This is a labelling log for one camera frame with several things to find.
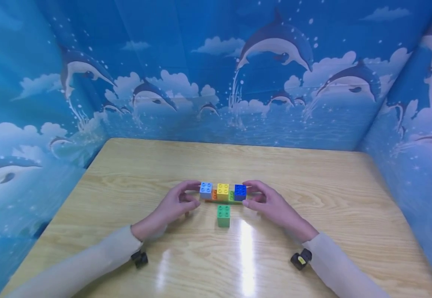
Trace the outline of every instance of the beige sleeve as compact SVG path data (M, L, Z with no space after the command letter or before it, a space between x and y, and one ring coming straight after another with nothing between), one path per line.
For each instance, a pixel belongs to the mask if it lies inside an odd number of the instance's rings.
M129 261L141 245L132 235L130 226L125 226L99 244L41 272L8 297L71 297L98 277Z
M389 298L329 236L319 233L302 245L312 253L313 270L340 298Z

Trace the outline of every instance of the wrist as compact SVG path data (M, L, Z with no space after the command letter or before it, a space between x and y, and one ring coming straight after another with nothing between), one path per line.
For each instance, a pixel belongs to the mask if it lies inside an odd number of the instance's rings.
M156 216L150 214L139 222L131 225L130 230L136 239L143 242L164 225L165 223L162 223Z
M311 241L319 234L316 228L300 216L290 223L286 229L292 232L301 243Z

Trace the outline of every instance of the wooden table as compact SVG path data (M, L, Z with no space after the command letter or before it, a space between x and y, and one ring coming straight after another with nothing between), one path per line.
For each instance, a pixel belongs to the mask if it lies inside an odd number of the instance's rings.
M111 139L97 155L3 293L143 219L186 179L276 188L392 297L432 297L432 270L370 157L362 153ZM91 297L334 297L283 231L242 206L218 228L202 203L128 263L84 289Z

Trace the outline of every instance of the blue backdrop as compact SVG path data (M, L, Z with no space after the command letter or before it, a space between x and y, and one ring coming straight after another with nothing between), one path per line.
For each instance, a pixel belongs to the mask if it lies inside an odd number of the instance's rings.
M110 137L366 151L432 263L432 1L0 0L0 290Z

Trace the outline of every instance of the dark blue lego brick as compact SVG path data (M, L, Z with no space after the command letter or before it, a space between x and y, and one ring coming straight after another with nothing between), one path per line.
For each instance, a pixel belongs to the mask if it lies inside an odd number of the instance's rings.
M247 189L245 185L236 184L234 186L234 200L244 201L246 199Z
M201 182L201 187L199 189L199 196L202 199L211 199L211 190L213 189L213 184L209 182Z

